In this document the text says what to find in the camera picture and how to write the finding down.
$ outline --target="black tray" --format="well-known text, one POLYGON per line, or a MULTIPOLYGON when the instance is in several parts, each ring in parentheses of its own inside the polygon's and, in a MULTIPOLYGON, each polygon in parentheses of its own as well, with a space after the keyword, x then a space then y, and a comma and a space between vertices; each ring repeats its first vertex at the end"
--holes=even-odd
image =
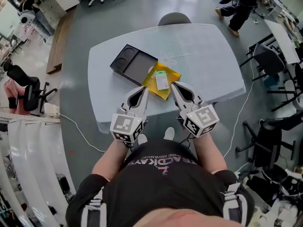
POLYGON ((127 44, 110 67, 120 75, 141 86, 158 59, 127 44))

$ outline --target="hand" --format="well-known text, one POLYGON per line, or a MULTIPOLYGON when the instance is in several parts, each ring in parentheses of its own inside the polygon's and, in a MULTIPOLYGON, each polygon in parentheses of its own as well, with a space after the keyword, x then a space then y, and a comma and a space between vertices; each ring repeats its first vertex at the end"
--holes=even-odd
POLYGON ((261 2, 262 2, 263 5, 267 5, 268 4, 267 0, 261 0, 261 2))

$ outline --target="white table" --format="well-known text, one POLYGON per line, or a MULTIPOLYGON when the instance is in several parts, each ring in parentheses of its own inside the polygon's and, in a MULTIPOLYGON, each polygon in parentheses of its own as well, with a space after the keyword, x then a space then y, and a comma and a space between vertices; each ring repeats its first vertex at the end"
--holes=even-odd
POLYGON ((295 51, 295 45, 292 40, 288 37, 286 30, 279 23, 264 20, 272 34, 274 35, 279 47, 285 57, 288 64, 299 63, 300 59, 297 52, 295 51))
MULTIPOLYGON (((98 44, 89 52, 89 94, 101 132, 109 132, 112 114, 125 94, 137 87, 110 68, 126 44, 182 74, 179 81, 197 88, 209 103, 246 92, 232 49, 215 25, 179 24, 134 31, 98 44)), ((146 115, 177 109, 172 95, 163 101, 150 93, 146 115)))

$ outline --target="person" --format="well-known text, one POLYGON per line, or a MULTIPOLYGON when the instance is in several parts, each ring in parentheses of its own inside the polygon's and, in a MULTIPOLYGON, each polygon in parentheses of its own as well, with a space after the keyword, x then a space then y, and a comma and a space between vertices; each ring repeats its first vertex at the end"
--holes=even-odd
MULTIPOLYGON (((147 141, 140 134, 139 146, 126 160, 129 148, 114 140, 70 202, 68 226, 85 226, 81 224, 83 209, 90 201, 97 202, 94 198, 100 195, 106 206, 105 219, 92 211, 87 215, 87 226, 100 226, 101 221, 110 227, 242 226, 222 218, 223 193, 238 179, 227 170, 211 135, 194 139, 196 158, 187 147, 173 141, 174 134, 171 127, 162 140, 147 141)), ((239 191, 247 201, 248 225, 254 200, 242 185, 239 191)))
POLYGON ((17 0, 20 3, 18 12, 22 13, 24 10, 33 10, 35 13, 35 19, 33 24, 46 36, 53 36, 55 30, 48 23, 43 12, 39 8, 35 7, 38 3, 38 0, 17 0))
POLYGON ((220 19, 233 15, 230 20, 228 30, 232 35, 239 37, 239 29, 249 18, 251 10, 257 6, 256 2, 257 0, 239 0, 239 4, 237 6, 231 5, 223 8, 215 8, 215 11, 220 19))

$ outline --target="person walking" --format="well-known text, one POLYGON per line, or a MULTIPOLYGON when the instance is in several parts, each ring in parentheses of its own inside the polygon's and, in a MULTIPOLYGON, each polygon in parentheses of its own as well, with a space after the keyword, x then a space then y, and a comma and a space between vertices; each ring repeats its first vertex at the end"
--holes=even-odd
POLYGON ((20 6, 18 8, 18 12, 22 13, 25 10, 32 10, 35 13, 35 19, 33 24, 46 36, 53 36, 55 30, 48 23, 44 14, 40 11, 39 8, 35 7, 38 0, 18 0, 20 6))
POLYGON ((257 0, 239 0, 239 3, 236 6, 231 5, 223 8, 215 8, 215 11, 220 19, 233 15, 228 30, 232 35, 239 37, 239 29, 249 18, 252 9, 258 6, 256 2, 257 0))

